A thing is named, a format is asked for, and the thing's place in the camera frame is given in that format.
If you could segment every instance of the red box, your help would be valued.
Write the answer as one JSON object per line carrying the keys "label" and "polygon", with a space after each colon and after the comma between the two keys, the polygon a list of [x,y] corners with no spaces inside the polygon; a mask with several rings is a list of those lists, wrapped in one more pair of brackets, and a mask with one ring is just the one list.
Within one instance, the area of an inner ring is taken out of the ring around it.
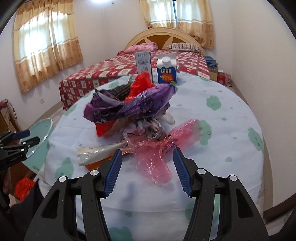
{"label": "red box", "polygon": [[225,85],[225,81],[226,81],[226,75],[218,73],[217,83]]}

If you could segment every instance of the bed headboard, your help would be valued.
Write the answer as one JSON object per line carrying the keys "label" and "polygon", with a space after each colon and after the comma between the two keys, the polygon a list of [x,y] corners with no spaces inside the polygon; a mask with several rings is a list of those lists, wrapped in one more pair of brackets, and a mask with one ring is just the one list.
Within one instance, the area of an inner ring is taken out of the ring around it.
{"label": "bed headboard", "polygon": [[195,44],[201,49],[201,54],[207,55],[206,51],[190,35],[174,28],[150,28],[136,35],[126,46],[125,49],[132,45],[155,42],[158,49],[168,49],[172,43],[190,43]]}

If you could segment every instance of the striped pillow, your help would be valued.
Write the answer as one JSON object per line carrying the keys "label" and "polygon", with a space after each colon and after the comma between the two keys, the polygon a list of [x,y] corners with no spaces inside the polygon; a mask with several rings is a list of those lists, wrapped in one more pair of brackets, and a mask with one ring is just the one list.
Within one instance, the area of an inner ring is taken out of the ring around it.
{"label": "striped pillow", "polygon": [[200,53],[200,51],[196,51],[194,49],[170,49],[170,51]]}
{"label": "striped pillow", "polygon": [[195,44],[189,44],[189,43],[174,43],[174,44],[170,44],[168,46],[168,49],[171,50],[171,49],[181,49],[181,50],[184,50],[184,49],[192,49],[192,50],[195,50],[197,51],[198,53],[201,52],[201,49],[195,45]]}

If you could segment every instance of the blue carton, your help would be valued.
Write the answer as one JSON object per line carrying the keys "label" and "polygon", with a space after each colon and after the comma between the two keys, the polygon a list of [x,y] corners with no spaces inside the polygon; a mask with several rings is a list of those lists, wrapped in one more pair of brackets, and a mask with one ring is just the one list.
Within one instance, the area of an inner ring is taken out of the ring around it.
{"label": "blue carton", "polygon": [[177,57],[174,54],[159,54],[157,60],[157,75],[159,84],[176,85],[177,76]]}

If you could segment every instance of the round table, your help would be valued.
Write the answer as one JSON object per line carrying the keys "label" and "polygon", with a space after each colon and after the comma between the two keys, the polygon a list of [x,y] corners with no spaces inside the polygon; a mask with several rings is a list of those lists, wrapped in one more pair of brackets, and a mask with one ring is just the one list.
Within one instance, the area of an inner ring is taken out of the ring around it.
{"label": "round table", "polygon": [[[99,89],[114,88],[126,81],[122,77]],[[88,172],[78,164],[78,147],[112,144],[120,138],[120,135],[97,137],[94,123],[83,118],[85,105],[91,99],[89,93],[75,103],[50,136],[50,149],[39,174],[43,196],[60,175],[77,178]],[[256,118],[244,101],[221,84],[181,72],[178,91],[170,105],[176,123],[162,123],[165,130],[170,131],[189,119],[200,120],[200,141],[184,150],[185,157],[215,176],[236,175],[256,202],[263,173],[263,138]],[[112,239],[183,240],[194,199],[183,192],[173,161],[167,162],[173,178],[164,185],[156,185],[135,169],[132,158],[124,157],[113,193],[101,200]],[[218,223],[218,206],[217,198],[213,227]],[[83,231],[79,196],[76,213],[78,229]],[[216,235],[213,227],[211,238]]]}
{"label": "round table", "polygon": [[20,140],[20,142],[23,142],[33,137],[39,137],[40,139],[38,145],[28,149],[27,160],[23,161],[23,164],[25,164],[27,168],[36,174],[39,172],[45,162],[49,147],[48,140],[53,129],[54,126],[52,119],[43,119],[30,127],[30,136]]}

